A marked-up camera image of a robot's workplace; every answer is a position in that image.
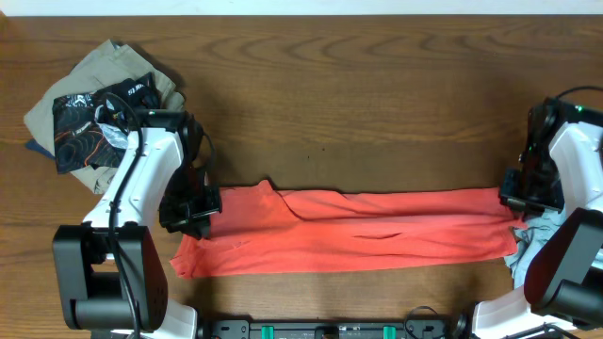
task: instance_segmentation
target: light blue cloth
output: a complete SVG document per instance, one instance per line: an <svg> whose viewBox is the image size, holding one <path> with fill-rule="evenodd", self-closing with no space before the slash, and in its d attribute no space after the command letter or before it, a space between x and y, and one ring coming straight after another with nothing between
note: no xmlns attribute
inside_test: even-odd
<svg viewBox="0 0 603 339"><path fill-rule="evenodd" d="M545 211L541 217L526 220L527 230L515 230L515 235L520 238L517 243L518 251L516 254L504 258L505 263L512 271L514 288L524 284L532 259L548 239L559 230L564 221L565 210L560 213ZM603 269L603 250L596 255L593 266Z"/></svg>

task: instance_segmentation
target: folded red fabric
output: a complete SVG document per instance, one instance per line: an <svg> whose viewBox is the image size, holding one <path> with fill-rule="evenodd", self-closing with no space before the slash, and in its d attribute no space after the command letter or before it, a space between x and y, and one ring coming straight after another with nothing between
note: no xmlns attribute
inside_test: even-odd
<svg viewBox="0 0 603 339"><path fill-rule="evenodd" d="M476 262L517 252L510 228L526 227L496 188L340 194L274 191L263 181L221 197L211 239L185 235L171 260L179 277Z"/></svg>

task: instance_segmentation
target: wood grain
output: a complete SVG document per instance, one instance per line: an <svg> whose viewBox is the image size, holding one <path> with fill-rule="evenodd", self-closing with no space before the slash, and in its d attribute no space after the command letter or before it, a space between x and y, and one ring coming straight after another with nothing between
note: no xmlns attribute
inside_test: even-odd
<svg viewBox="0 0 603 339"><path fill-rule="evenodd" d="M346 192L496 186L531 105L603 78L595 16L9 18L0 30L0 337L86 337L62 322L51 240L96 203L27 152L23 115L106 39L174 80L215 140L225 185ZM603 105L592 93L576 97ZM184 281L154 239L173 298L209 317L391 318L455 313L511 290L501 260L345 274ZM589 333L596 337L600 334Z"/></svg>

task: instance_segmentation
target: beige cloth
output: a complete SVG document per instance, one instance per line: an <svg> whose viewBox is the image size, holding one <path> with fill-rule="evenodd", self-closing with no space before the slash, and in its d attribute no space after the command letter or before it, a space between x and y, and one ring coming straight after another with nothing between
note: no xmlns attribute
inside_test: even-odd
<svg viewBox="0 0 603 339"><path fill-rule="evenodd" d="M153 72L155 86L162 108L182 110L184 97L175 91L175 84L162 72L156 70L130 46L118 46L111 40L105 41L77 64L69 75L49 88L42 99L25 115L24 122L34 139L48 152L55 154L53 130L53 101L61 96L92 92L122 82L138 79ZM88 166L72 171L79 181L96 194L105 193L117 169Z"/></svg>

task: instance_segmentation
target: green tape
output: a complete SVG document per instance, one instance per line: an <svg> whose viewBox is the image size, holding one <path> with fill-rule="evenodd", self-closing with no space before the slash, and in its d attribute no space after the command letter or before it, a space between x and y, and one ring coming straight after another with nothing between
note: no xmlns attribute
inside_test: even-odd
<svg viewBox="0 0 603 339"><path fill-rule="evenodd" d="M396 328L393 326L383 326L383 339L396 339Z"/></svg>
<svg viewBox="0 0 603 339"><path fill-rule="evenodd" d="M262 339L274 339L274 328L272 326L262 326Z"/></svg>

